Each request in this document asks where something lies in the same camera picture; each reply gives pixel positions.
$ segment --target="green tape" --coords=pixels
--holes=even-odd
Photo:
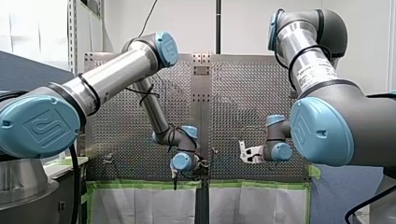
[[[81,195],[81,204],[87,202],[87,194]]]
[[[262,180],[210,180],[210,188],[261,188],[261,189],[309,189],[309,183],[282,183]]]
[[[311,189],[312,189],[312,184],[311,183],[305,183],[305,184],[307,185],[305,220],[306,220],[306,224],[309,224],[309,223],[311,223]]]
[[[173,182],[145,181],[145,180],[101,180],[87,183],[91,189],[173,189]],[[178,189],[198,189],[200,181],[178,181]]]
[[[316,179],[320,179],[320,170],[318,167],[314,165],[309,165],[308,166],[308,175],[311,177],[314,177]]]

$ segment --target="cable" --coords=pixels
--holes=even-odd
[[[79,168],[78,168],[78,157],[76,153],[76,149],[74,144],[72,144],[69,148],[70,156],[72,158],[73,164],[73,177],[74,177],[74,187],[73,187],[73,213],[72,213],[72,224],[77,223],[78,221],[78,209],[80,204],[80,176],[79,176]]]
[[[332,60],[332,52],[327,47],[325,47],[323,45],[312,45],[312,46],[306,47],[306,48],[298,51],[298,53],[296,55],[294,55],[294,57],[291,59],[290,65],[289,65],[289,83],[295,91],[296,91],[296,87],[295,87],[295,85],[293,83],[293,79],[292,79],[293,66],[294,66],[295,62],[297,62],[298,57],[307,53],[311,49],[321,49],[324,54],[327,54],[327,58],[329,59],[329,61]]]
[[[0,95],[0,102],[24,95],[27,91],[8,91]]]
[[[285,10],[283,10],[283,8],[280,8],[280,9],[277,10],[276,15],[275,15],[275,25],[274,25],[274,29],[275,29],[275,34],[276,34],[276,35],[275,35],[275,40],[274,40],[274,54],[275,54],[275,58],[276,58],[277,63],[279,63],[279,65],[282,66],[283,68],[288,69],[288,67],[280,61],[280,59],[279,59],[279,57],[278,57],[278,55],[277,55],[277,52],[276,52],[277,20],[279,19],[279,14],[280,14],[281,12],[284,12],[284,11],[285,11]]]
[[[395,190],[396,190],[396,185],[393,186],[393,187],[390,187],[389,189],[387,189],[387,190],[385,190],[385,191],[383,191],[383,192],[381,192],[381,193],[379,193],[379,194],[377,194],[377,195],[375,195],[375,196],[372,197],[371,199],[369,199],[369,200],[367,200],[367,201],[365,201],[365,202],[363,202],[363,203],[360,203],[360,204],[356,205],[355,207],[353,207],[352,209],[350,209],[350,210],[346,213],[346,215],[345,215],[345,222],[346,222],[347,224],[350,224],[350,222],[349,222],[349,217],[352,216],[356,211],[358,211],[359,209],[363,208],[364,206],[369,205],[370,203],[374,203],[374,202],[376,202],[376,201],[382,199],[383,197],[385,197],[385,196],[391,194],[391,193],[392,193],[393,191],[395,191]]]
[[[152,4],[151,10],[149,11],[148,16],[146,17],[145,24],[143,25],[142,32],[140,32],[140,35],[139,35],[138,37],[142,36],[142,34],[145,32],[146,26],[148,25],[148,22],[149,22],[149,18],[150,18],[150,16],[151,16],[151,13],[152,13],[152,11],[154,10],[155,5],[157,4],[157,2],[158,2],[158,0],[155,0],[154,3]]]
[[[143,91],[136,91],[136,90],[131,89],[131,88],[125,88],[125,90],[127,90],[127,91],[133,91],[133,92],[136,92],[136,93],[139,93],[139,94],[144,94],[144,96],[142,97],[142,99],[140,99],[140,101],[139,101],[139,105],[140,105],[140,106],[142,106],[143,101],[146,100],[146,98],[147,98],[149,95],[154,95],[155,97],[160,98],[160,94],[155,93],[155,92],[151,92],[152,89],[154,89],[154,84],[151,84],[151,86],[148,88],[148,91],[146,91],[146,92],[143,92]]]

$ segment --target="black cable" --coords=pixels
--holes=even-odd
[[[389,188],[389,189],[387,189],[387,190],[385,190],[385,191],[383,191],[383,192],[381,192],[381,193],[379,193],[379,194],[377,194],[377,195],[375,195],[375,196],[372,197],[371,199],[369,199],[369,200],[367,200],[367,201],[365,201],[365,202],[363,202],[363,203],[360,203],[360,204],[356,205],[356,206],[353,207],[352,209],[350,209],[350,210],[346,213],[346,215],[345,215],[345,221],[346,221],[346,223],[347,223],[347,224],[350,224],[350,222],[349,222],[349,217],[352,216],[356,211],[358,211],[359,209],[363,208],[364,206],[369,205],[370,203],[374,203],[374,202],[376,202],[376,201],[382,199],[383,197],[385,197],[385,196],[391,194],[391,193],[392,193],[393,191],[395,191],[395,190],[396,190],[396,185],[393,186],[393,187],[391,187],[391,188]]]
[[[131,89],[131,88],[125,88],[125,90],[127,90],[127,91],[133,91],[133,92],[136,92],[136,93],[139,93],[139,94],[143,94],[143,95],[144,95],[144,96],[142,97],[142,99],[140,99],[140,101],[139,101],[139,105],[140,105],[140,106],[142,106],[143,101],[146,100],[146,98],[147,98],[149,95],[154,95],[155,97],[160,98],[160,94],[155,93],[155,92],[152,92],[152,89],[154,89],[154,84],[151,84],[151,86],[148,88],[148,91],[146,91],[146,92],[143,92],[143,91],[136,91],[136,90]]]
[[[76,153],[76,149],[74,144],[72,144],[69,148],[70,156],[72,158],[73,164],[73,177],[74,177],[74,188],[73,188],[73,212],[72,212],[72,221],[71,224],[75,224],[78,221],[78,209],[80,204],[80,175],[79,175],[79,168],[78,168],[78,157]]]
[[[275,29],[274,54],[275,54],[275,58],[276,58],[277,63],[279,63],[279,65],[282,66],[283,68],[288,69],[288,67],[280,61],[279,56],[277,55],[277,52],[276,52],[277,20],[279,19],[279,14],[280,14],[281,12],[284,12],[284,11],[285,11],[285,10],[283,10],[283,8],[280,8],[280,9],[277,10],[277,12],[276,12],[276,14],[275,14],[275,25],[274,25],[274,29]]]
[[[8,91],[0,95],[0,102],[24,95],[27,91]]]
[[[169,124],[170,127],[172,127],[172,131],[168,134],[168,153],[171,151],[172,146],[173,146],[173,142],[175,141],[175,131],[176,131],[176,127],[173,124]]]
[[[88,116],[91,116],[91,115],[96,114],[96,112],[98,112],[98,110],[101,106],[100,97],[99,97],[99,94],[96,92],[96,90],[93,88],[93,86],[91,86],[90,83],[88,83],[88,81],[82,75],[83,75],[82,73],[78,74],[79,79],[82,81],[82,83],[84,83],[90,89],[90,91],[95,96],[95,101],[94,101],[95,102],[95,110],[91,114],[88,115]]]
[[[306,48],[301,49],[300,51],[298,51],[298,53],[296,55],[294,55],[294,57],[291,59],[290,65],[289,65],[289,83],[290,83],[291,87],[295,91],[296,91],[296,87],[295,87],[295,85],[293,83],[293,79],[292,79],[293,66],[294,66],[295,62],[297,62],[298,57],[300,57],[301,55],[307,53],[311,49],[321,49],[324,54],[327,54],[326,56],[329,59],[329,61],[332,60],[332,52],[327,47],[325,47],[323,45],[312,45],[312,46],[306,47]]]
[[[192,180],[192,181],[194,181],[195,178],[198,177],[198,175],[195,175],[195,176],[186,176],[186,175],[183,174],[183,172],[181,172],[181,171],[180,171],[180,174],[181,174],[184,178],[186,178],[186,179],[188,179],[188,180]]]
[[[158,2],[158,0],[155,0],[154,3],[152,4],[151,10],[149,11],[149,14],[148,14],[148,17],[146,18],[145,24],[143,25],[142,32],[140,32],[140,35],[138,37],[142,36],[142,34],[145,32],[146,26],[148,25],[148,22],[149,22],[149,18],[151,16],[151,13],[154,10],[155,5],[157,4],[157,2]]]

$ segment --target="vertical metal post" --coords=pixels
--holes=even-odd
[[[221,0],[216,0],[216,54],[221,54]]]
[[[67,4],[67,39],[70,72],[78,74],[78,43],[77,43],[77,1],[69,0]]]
[[[199,130],[199,153],[208,158],[209,125],[211,117],[212,72],[209,54],[192,55],[191,115],[193,125]],[[209,223],[208,176],[201,178],[201,188],[196,191],[195,224]]]

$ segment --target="black ring band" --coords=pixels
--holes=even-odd
[[[93,95],[95,96],[95,101],[94,101],[95,102],[95,110],[88,116],[94,115],[94,114],[96,114],[96,112],[98,112],[98,110],[100,109],[100,106],[101,106],[99,94],[96,92],[96,90],[93,88],[93,86],[91,86],[90,83],[88,83],[88,81],[82,76],[82,73],[78,74],[78,77],[79,77],[79,79],[81,79],[82,83],[84,83],[90,89],[90,91],[93,93]]]
[[[330,80],[330,81],[325,81],[325,82],[320,82],[319,84],[309,88],[308,90],[304,91],[297,100],[300,100],[302,98],[304,98],[305,96],[311,94],[313,91],[316,91],[322,87],[327,87],[327,86],[331,86],[331,85],[335,85],[335,84],[345,84],[345,85],[350,85],[350,86],[354,86],[356,88],[359,88],[358,85],[356,85],[355,83],[349,81],[349,80],[344,80],[344,79],[336,79],[336,80]]]
[[[327,47],[322,46],[322,45],[312,45],[312,46],[306,47],[306,48],[301,49],[300,51],[298,51],[298,53],[293,57],[293,59],[291,59],[291,62],[290,62],[290,65],[289,65],[289,83],[290,83],[291,87],[294,90],[296,90],[296,87],[295,87],[295,85],[293,83],[292,73],[291,73],[292,69],[293,69],[293,66],[297,62],[298,57],[300,57],[303,54],[307,53],[311,49],[321,49],[322,51],[324,50],[324,51],[327,52],[327,57],[328,57],[329,61],[332,59],[332,52]]]

